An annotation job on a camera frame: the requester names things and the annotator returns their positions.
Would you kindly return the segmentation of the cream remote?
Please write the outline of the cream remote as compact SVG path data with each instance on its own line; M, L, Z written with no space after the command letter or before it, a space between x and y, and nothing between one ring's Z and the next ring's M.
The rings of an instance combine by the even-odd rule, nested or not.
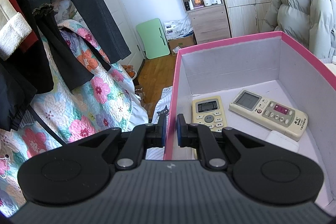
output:
M229 110L294 141L301 139L308 124L306 113L245 89L229 104Z

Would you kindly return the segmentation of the white charger with prongs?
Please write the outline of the white charger with prongs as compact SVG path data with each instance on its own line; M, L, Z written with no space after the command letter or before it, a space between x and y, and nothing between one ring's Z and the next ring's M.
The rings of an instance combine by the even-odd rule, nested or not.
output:
M292 152L299 151L299 144L295 140L278 131L271 131L265 138L265 141Z

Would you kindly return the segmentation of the pink cardboard box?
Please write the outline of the pink cardboard box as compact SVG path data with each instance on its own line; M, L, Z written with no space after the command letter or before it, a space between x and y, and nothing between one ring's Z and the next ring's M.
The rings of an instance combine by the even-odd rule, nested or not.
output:
M219 95L224 108L247 89L308 115L300 154L318 162L325 181L317 204L335 214L335 75L283 32L209 42L178 52L171 97L166 160L191 159L177 144L175 118L192 120L192 101Z

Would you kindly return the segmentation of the guitar print table cloth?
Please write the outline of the guitar print table cloth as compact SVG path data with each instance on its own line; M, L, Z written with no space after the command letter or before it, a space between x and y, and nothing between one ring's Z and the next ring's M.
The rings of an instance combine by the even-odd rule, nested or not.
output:
M152 123L157 123L159 121L159 115L163 112L163 110L170 109L171 103L171 95L172 95L173 87L163 88L161 98L157 102ZM146 151L146 160L163 160L163 155L165 152L165 148L150 148Z

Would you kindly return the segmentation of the floral quilt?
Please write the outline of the floral quilt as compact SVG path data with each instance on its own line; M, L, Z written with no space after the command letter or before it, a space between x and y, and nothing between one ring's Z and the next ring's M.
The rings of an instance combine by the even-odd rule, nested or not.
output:
M110 127L130 131L149 120L123 66L114 63L104 67L107 56L73 3L55 0L53 6L62 37L74 57L93 73L93 78L70 90L49 57L54 87L32 101L39 119L28 116L18 131L1 131L1 213L6 217L25 204L17 179L20 166L60 145L49 130L70 143Z

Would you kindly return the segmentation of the green folding table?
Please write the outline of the green folding table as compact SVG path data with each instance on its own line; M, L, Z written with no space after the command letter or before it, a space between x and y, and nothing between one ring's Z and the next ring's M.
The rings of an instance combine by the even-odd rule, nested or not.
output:
M138 24L136 30L142 40L147 59L156 59L170 54L167 39L158 18Z

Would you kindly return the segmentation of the cardboard box on floor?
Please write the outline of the cardboard box on floor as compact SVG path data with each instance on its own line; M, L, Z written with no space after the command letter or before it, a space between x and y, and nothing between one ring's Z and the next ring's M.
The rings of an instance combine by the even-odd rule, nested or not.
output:
M195 45L194 34L191 34L189 36L185 36L179 39L169 40L168 45L169 45L171 54L174 56L178 53L180 49Z

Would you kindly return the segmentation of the white tissue packs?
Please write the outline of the white tissue packs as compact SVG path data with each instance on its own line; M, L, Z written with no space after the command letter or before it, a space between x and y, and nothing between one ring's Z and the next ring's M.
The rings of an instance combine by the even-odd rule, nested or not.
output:
M188 16L184 19L165 22L163 26L168 40L183 38L194 31Z

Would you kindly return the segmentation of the black hanging garment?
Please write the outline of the black hanging garment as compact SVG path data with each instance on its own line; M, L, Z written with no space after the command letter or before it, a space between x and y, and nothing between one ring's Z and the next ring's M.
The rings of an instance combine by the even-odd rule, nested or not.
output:
M1 58L1 129L17 130L33 97L54 88L43 42L28 0L9 0L22 12L31 27L31 33L9 58ZM50 21L53 16L41 16L43 31L48 39L52 56L70 90L84 85L93 78L70 48L63 42L58 27Z

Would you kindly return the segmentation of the grey puffer jacket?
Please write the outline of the grey puffer jacket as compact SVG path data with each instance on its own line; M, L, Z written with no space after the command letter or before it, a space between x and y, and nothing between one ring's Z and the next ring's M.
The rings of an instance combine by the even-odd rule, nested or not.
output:
M318 59L333 57L335 0L271 0L261 31L282 31Z

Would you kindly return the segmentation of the white fleece sleeve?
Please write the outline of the white fleece sleeve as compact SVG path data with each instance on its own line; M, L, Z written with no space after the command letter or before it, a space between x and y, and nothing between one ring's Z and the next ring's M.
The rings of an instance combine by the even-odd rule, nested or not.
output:
M9 0L0 1L1 59L7 60L32 32L31 27L20 12L17 12Z

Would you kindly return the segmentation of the white door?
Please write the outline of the white door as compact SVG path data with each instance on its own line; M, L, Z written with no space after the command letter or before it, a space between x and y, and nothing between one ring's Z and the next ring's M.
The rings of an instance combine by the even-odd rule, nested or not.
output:
M129 24L128 16L122 5L122 2L121 0L104 1L131 51L131 54L127 58L121 60L120 63L122 65L132 65L135 71L139 71L144 61L144 57L141 50L139 49L137 38L133 28Z

